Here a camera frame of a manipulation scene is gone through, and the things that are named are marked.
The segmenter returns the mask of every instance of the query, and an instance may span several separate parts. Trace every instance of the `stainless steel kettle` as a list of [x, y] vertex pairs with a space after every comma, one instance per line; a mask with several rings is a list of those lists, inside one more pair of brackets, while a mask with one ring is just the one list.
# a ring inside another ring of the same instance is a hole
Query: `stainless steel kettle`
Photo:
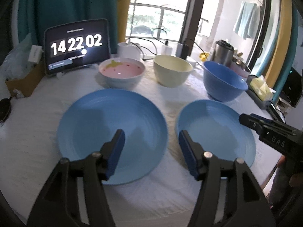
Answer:
[[229, 67], [232, 62], [232, 57], [234, 55], [234, 47], [224, 40], [217, 41], [213, 54], [211, 56], [211, 61], [215, 61], [224, 66]]

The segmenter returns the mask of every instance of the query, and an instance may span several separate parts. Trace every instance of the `kettle lid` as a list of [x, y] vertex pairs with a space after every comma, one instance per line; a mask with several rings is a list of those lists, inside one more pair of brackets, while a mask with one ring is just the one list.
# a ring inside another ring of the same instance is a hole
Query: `kettle lid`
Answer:
[[222, 39], [220, 41], [216, 41], [216, 44], [228, 50], [234, 51], [234, 47]]

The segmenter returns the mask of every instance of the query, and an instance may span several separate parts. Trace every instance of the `black hairbrush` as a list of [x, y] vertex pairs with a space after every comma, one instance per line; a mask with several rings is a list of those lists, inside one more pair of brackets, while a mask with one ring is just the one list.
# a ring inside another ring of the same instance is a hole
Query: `black hairbrush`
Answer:
[[0, 101], [0, 126], [2, 126], [11, 113], [12, 105], [10, 99], [2, 99]]

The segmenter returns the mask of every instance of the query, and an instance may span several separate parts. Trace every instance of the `yellow curtain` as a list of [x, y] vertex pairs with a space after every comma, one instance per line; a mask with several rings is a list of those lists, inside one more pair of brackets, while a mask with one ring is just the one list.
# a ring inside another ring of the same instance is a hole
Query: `yellow curtain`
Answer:
[[131, 0], [118, 0], [118, 42], [125, 42], [128, 8]]
[[263, 74], [265, 75], [266, 83], [270, 88], [273, 88], [279, 74], [281, 72], [285, 57], [287, 54], [292, 23], [292, 3], [291, 0], [281, 0], [280, 12], [280, 29], [278, 35], [277, 46], [274, 56], [268, 69]]

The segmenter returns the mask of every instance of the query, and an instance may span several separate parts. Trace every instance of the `yellow tissue package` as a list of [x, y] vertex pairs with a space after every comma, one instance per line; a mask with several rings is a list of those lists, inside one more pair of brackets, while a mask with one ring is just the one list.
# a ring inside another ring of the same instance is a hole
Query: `yellow tissue package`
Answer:
[[250, 86], [263, 102], [269, 101], [274, 97], [274, 94], [271, 93], [267, 83], [263, 78], [254, 78], [250, 82]]

